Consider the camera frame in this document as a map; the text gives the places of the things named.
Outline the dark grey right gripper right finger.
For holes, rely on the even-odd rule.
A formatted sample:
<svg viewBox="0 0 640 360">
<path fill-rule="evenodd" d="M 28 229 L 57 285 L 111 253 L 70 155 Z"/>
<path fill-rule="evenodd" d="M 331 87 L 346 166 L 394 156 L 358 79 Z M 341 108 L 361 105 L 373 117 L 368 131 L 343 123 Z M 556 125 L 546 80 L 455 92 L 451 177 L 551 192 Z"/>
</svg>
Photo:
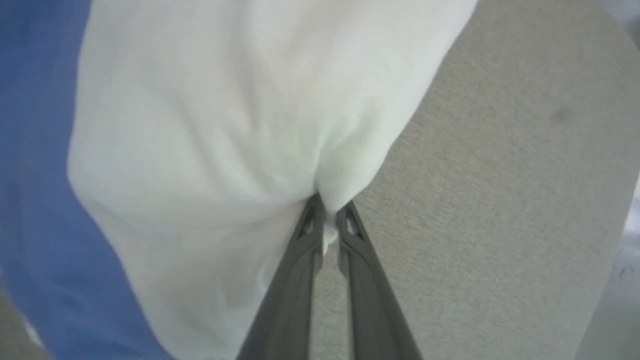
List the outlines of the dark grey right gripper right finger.
<svg viewBox="0 0 640 360">
<path fill-rule="evenodd" d="M 422 360 L 402 308 L 357 207 L 337 214 L 338 266 L 347 283 L 349 357 L 352 360 Z"/>
</svg>

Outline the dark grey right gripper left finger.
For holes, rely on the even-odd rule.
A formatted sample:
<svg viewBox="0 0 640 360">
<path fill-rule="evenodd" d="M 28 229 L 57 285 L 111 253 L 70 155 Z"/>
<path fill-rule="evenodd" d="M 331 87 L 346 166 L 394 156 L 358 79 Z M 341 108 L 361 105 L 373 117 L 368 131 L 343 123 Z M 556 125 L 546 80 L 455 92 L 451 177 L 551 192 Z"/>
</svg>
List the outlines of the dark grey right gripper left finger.
<svg viewBox="0 0 640 360">
<path fill-rule="evenodd" d="M 238 360 L 308 360 L 314 278 L 323 264 L 326 211 L 309 198 L 238 352 Z"/>
</svg>

